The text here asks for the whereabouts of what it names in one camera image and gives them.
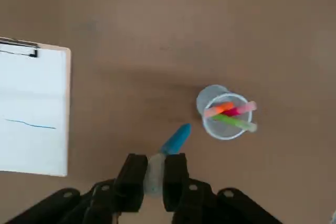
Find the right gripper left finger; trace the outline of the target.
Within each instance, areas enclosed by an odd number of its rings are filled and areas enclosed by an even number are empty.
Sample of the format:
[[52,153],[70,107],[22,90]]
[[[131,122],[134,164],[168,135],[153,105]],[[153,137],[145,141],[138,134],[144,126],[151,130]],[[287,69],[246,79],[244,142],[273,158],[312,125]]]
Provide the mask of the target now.
[[129,154],[116,178],[94,184],[85,194],[60,189],[8,223],[118,223],[123,212],[139,211],[147,167],[145,155]]

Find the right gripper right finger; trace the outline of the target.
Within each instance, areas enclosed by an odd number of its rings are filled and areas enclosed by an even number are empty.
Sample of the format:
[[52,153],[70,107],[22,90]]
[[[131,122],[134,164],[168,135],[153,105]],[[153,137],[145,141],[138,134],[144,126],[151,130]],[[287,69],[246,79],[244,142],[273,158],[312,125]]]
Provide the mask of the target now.
[[281,223],[236,188],[215,194],[210,184],[190,178],[183,153],[165,159],[163,203],[172,223]]

